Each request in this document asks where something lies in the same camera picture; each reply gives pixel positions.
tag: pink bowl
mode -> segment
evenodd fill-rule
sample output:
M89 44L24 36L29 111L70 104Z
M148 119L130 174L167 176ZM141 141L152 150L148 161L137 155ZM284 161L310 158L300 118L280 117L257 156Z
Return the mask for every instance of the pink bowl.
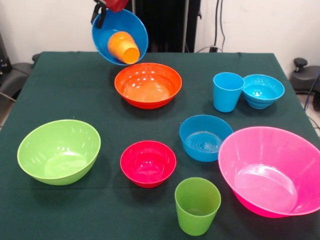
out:
M320 209L320 151L292 132L266 126L236 131L222 143L218 163L238 200L258 215Z
M177 160L174 152L158 141L139 141L122 154L120 167L124 175L142 188L154 188L174 172Z

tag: dark green tablecloth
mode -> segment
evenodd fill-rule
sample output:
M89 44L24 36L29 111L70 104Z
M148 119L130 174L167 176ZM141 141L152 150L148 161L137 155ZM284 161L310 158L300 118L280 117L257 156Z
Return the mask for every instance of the dark green tablecloth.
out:
M179 139L180 124L187 117L210 114L226 120L234 131L248 126L274 126L319 147L319 139L275 56L151 53L143 61L169 65L183 79L177 97L157 110L138 109L121 99L114 78L122 67L110 64L98 53L41 54L0 132L0 238L191 239L179 228L174 190L183 179L203 177L219 188L222 204L209 231L199 239L320 239L318 212L279 219L255 215L235 198L218 163L189 158ZM212 78L220 72L270 75L283 83L285 94L264 110L249 107L241 96L233 112L217 112L213 108ZM68 186L34 180L19 168L16 157L26 134L59 119L88 122L101 136L95 165L83 179ZM177 157L173 175L153 189L137 187L120 170L122 152L141 140L163 142Z

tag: black curtain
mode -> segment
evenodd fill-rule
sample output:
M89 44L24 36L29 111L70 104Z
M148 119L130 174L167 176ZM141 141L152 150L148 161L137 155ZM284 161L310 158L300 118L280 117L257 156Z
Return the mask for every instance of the black curtain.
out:
M149 36L148 52L181 52L185 17L185 0L136 0L135 13ZM186 44L194 51L197 18L201 0L190 0ZM129 0L126 9L132 11Z

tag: small red bowl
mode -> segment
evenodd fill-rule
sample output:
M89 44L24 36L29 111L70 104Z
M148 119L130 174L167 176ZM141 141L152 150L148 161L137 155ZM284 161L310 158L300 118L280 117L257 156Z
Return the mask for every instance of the small red bowl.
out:
M154 188L167 180L177 165L175 153L158 141L139 141L122 154L124 175L142 188Z
M114 86L129 104L140 109L157 109L178 94L182 79L169 66L139 63L120 71L115 77Z

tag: robotic arm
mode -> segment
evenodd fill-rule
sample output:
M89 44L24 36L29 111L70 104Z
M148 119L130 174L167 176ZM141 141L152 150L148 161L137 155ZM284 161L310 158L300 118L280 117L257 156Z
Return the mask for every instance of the robotic arm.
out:
M101 15L99 16L99 19L97 20L96 27L102 28L102 25L104 23L107 8L110 9L113 12L120 12L122 11L125 6L128 3L128 0L94 0L96 2L96 5L93 10L91 23L94 22L97 15L99 14L99 11L101 11Z

